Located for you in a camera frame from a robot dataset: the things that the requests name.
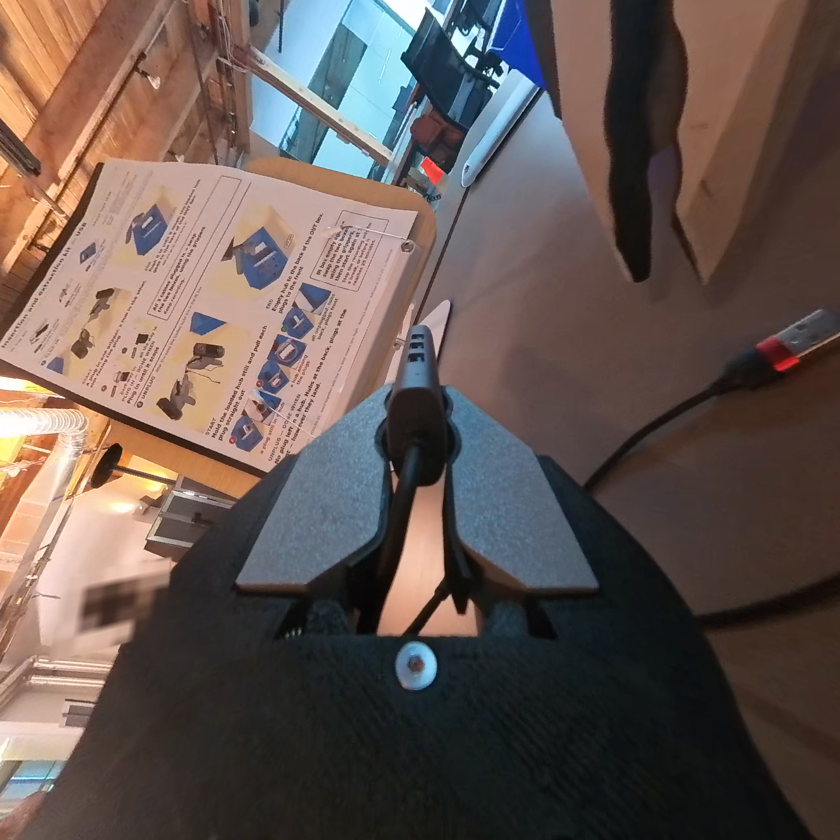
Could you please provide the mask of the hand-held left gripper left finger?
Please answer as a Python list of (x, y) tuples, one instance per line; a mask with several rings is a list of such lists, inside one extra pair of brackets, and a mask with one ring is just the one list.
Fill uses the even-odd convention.
[(294, 458), (235, 586), (245, 596), (331, 600), (361, 611), (392, 494), (384, 385)]

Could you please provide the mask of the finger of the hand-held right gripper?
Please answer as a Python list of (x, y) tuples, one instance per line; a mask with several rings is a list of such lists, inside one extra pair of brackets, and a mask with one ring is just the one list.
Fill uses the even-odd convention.
[(619, 266), (652, 271), (648, 170), (676, 143), (687, 57), (670, 1), (528, 1), (539, 68)]
[(674, 2), (687, 68), (675, 213), (703, 283), (742, 221), (809, 4)]

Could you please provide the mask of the grey usb hub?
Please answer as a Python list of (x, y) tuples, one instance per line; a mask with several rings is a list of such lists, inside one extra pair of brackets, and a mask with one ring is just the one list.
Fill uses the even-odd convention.
[(456, 450), (453, 403), (438, 377), (434, 336), (429, 327), (411, 327), (392, 389), (385, 402), (383, 446), (401, 476), (409, 450), (419, 450), (420, 487), (437, 483)]

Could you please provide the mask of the white stand base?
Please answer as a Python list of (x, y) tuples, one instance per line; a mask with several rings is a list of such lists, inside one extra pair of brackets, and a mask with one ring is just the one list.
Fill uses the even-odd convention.
[[(447, 299), (440, 303), (434, 310), (431, 311), (430, 314), (428, 314), (421, 321), (421, 324), (423, 326), (428, 327), (430, 332), (432, 333), (436, 361), (439, 361), (440, 354), (443, 349), (450, 312), (451, 301)], [(393, 355), (385, 377), (386, 383), (394, 382), (396, 379), (396, 374), (398, 371), (400, 360), (403, 355), (403, 345), (408, 337), (408, 334), (411, 332), (411, 328), (414, 325), (414, 319), (415, 305), (412, 303), (409, 305), (408, 310), (406, 311), (406, 315), (402, 322), (402, 327), (398, 334), (395, 336), (395, 340), (393, 342)]]

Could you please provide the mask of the printed instruction sheet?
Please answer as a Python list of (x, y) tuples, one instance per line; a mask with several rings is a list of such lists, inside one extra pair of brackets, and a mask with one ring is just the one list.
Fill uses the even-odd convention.
[(213, 164), (109, 160), (2, 321), (2, 365), (263, 476), (339, 305), (416, 217)]

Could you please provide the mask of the white sheet holder bar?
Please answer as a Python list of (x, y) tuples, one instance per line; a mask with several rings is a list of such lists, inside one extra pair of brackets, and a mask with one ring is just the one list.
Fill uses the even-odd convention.
[(337, 312), (325, 334), (324, 360), (314, 366), (311, 392), (300, 421), (316, 437), (357, 407), (384, 381), (417, 287), (427, 249), (417, 237), (386, 238), (386, 260), (373, 280), (351, 296), (339, 294)]

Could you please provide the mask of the metal equipment case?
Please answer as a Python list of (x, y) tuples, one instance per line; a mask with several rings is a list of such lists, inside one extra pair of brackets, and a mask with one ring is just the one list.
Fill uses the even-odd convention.
[(156, 508), (145, 551), (178, 562), (236, 501), (221, 490), (178, 476)]

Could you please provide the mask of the blue bin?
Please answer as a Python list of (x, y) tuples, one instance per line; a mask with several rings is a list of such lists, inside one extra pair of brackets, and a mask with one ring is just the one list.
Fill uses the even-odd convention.
[(502, 1), (488, 51), (509, 69), (516, 70), (538, 89), (547, 90), (523, 1)]

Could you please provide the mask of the black office chair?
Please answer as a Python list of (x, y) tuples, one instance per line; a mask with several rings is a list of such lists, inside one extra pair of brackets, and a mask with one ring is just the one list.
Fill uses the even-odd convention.
[(488, 104), (503, 74), (501, 61), (493, 54), (469, 48), (476, 56), (471, 66), (459, 54), (450, 37), (429, 8), (402, 53), (421, 93), (444, 121), (466, 133)]

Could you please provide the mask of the metal ceiling rail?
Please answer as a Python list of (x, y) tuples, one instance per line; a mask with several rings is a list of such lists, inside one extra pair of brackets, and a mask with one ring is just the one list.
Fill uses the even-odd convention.
[(1, 120), (1, 155), (18, 174), (37, 177), (41, 173), (40, 160), (3, 120)]

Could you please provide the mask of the black round base stand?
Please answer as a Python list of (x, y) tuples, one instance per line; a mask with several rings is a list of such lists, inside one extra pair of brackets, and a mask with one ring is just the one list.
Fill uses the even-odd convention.
[(122, 456), (123, 447), (120, 444), (113, 444), (108, 447), (108, 449), (101, 455), (94, 470), (92, 471), (88, 480), (88, 487), (90, 489), (98, 489), (110, 482), (110, 480), (114, 477), (119, 476), (131, 476), (166, 487), (174, 487), (176, 485), (176, 478), (153, 474), (148, 471), (122, 465)]

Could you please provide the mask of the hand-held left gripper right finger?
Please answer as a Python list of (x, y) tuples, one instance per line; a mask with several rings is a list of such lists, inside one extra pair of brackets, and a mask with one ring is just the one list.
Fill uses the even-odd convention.
[(444, 389), (446, 579), (457, 607), (588, 596), (600, 585), (529, 446), (455, 388)]

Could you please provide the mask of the wooden post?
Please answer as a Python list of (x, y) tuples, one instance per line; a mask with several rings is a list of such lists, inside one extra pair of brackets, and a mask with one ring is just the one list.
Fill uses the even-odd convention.
[(252, 45), (247, 45), (236, 46), (234, 55), (253, 76), (278, 90), (304, 112), (324, 123), (345, 143), (359, 149), (378, 165), (386, 167), (390, 164), (392, 151), (381, 141), (363, 131), (334, 106), (304, 86), (297, 78), (278, 67), (264, 53)]

